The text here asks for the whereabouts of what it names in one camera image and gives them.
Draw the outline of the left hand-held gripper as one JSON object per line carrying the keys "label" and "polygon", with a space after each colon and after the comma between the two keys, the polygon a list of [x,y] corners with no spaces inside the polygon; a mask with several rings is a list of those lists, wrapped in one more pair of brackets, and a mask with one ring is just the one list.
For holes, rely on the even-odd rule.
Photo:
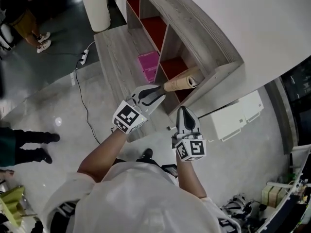
{"label": "left hand-held gripper", "polygon": [[148,120],[165,97],[160,85],[139,86],[121,102],[113,114],[112,123],[123,133],[129,134]]}

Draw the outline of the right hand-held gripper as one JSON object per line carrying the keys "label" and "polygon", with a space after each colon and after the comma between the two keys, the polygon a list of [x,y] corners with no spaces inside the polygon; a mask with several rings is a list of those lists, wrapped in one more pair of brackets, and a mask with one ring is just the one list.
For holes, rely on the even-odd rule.
{"label": "right hand-held gripper", "polygon": [[[184,133],[184,110],[186,109],[186,128],[192,133]],[[176,117],[177,132],[172,136],[172,148],[182,162],[193,162],[206,156],[206,140],[199,132],[200,123],[198,117],[192,110],[181,106],[177,110]]]}

